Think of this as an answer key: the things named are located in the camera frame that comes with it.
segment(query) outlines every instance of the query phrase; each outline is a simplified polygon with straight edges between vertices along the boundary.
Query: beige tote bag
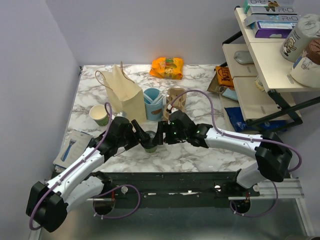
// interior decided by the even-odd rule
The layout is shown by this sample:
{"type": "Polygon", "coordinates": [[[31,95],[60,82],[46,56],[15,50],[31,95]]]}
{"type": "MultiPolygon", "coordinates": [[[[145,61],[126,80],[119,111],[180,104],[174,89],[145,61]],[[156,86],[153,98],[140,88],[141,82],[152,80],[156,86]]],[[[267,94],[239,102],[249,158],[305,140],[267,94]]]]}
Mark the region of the beige tote bag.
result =
{"type": "Polygon", "coordinates": [[[112,71],[96,71],[95,78],[105,86],[113,111],[123,111],[129,121],[135,119],[143,123],[147,120],[143,90],[123,72],[122,62],[121,68],[113,65],[112,71]]]}

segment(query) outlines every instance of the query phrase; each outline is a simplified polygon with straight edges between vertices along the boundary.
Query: blue bucket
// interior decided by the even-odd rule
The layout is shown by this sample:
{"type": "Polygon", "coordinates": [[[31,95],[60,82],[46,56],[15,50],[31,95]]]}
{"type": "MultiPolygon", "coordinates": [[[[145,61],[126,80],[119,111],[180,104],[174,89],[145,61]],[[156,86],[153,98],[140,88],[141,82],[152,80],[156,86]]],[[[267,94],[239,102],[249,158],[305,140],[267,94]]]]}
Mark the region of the blue bucket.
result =
{"type": "MultiPolygon", "coordinates": [[[[152,100],[155,100],[159,94],[160,90],[157,88],[148,88],[144,91],[144,93],[150,97],[152,100]]],[[[164,108],[164,101],[161,100],[158,104],[150,104],[149,100],[144,98],[144,105],[145,105],[145,113],[146,119],[150,121],[159,121],[163,116],[163,108],[164,108]]]]}

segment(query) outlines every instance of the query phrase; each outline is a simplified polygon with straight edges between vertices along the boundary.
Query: brown jar lid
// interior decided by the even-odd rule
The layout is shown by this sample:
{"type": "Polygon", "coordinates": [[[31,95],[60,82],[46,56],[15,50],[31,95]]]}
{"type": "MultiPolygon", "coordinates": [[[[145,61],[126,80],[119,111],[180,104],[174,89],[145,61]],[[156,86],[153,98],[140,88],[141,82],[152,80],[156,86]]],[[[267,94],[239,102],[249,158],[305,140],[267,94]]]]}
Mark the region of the brown jar lid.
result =
{"type": "Polygon", "coordinates": [[[317,65],[320,65],[320,39],[313,40],[306,47],[306,57],[317,65]]]}

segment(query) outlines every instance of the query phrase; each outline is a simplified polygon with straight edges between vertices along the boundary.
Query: orange package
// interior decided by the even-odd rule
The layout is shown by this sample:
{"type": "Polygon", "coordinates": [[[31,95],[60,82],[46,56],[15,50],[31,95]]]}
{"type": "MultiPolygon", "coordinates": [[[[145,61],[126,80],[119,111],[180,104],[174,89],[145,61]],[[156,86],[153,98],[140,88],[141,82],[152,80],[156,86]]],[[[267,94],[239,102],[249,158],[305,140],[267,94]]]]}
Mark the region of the orange package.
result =
{"type": "Polygon", "coordinates": [[[231,78],[229,68],[226,66],[216,66],[215,67],[218,82],[220,85],[234,87],[234,82],[231,78]]]}
{"type": "Polygon", "coordinates": [[[182,79],[184,60],[181,58],[160,57],[152,62],[150,74],[161,79],[182,79]]]}

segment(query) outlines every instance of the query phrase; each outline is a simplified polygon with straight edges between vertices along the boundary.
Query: wall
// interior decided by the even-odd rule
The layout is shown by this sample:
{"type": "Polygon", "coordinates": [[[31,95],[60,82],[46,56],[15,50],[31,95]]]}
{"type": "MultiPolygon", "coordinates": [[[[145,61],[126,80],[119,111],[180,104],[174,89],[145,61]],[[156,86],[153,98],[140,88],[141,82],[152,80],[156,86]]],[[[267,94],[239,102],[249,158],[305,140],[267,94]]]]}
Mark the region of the wall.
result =
{"type": "MultiPolygon", "coordinates": [[[[314,93],[296,93],[294,98],[296,103],[301,103],[311,98],[320,96],[320,92],[314,93]]],[[[293,173],[294,177],[299,177],[302,189],[305,194],[305,203],[310,215],[313,228],[320,236],[320,107],[314,105],[300,111],[303,124],[292,128],[289,132],[281,136],[282,140],[297,148],[303,157],[301,167],[293,173]]],[[[294,156],[291,166],[298,162],[294,156]]]]}
{"type": "MultiPolygon", "coordinates": [[[[182,57],[187,64],[225,62],[222,42],[240,29],[244,0],[46,0],[75,58],[84,64],[150,64],[182,57]]],[[[319,0],[295,0],[302,14],[319,0]]]]}
{"type": "Polygon", "coordinates": [[[0,32],[0,239],[24,240],[29,192],[51,173],[79,65],[43,0],[2,0],[0,32]]]}

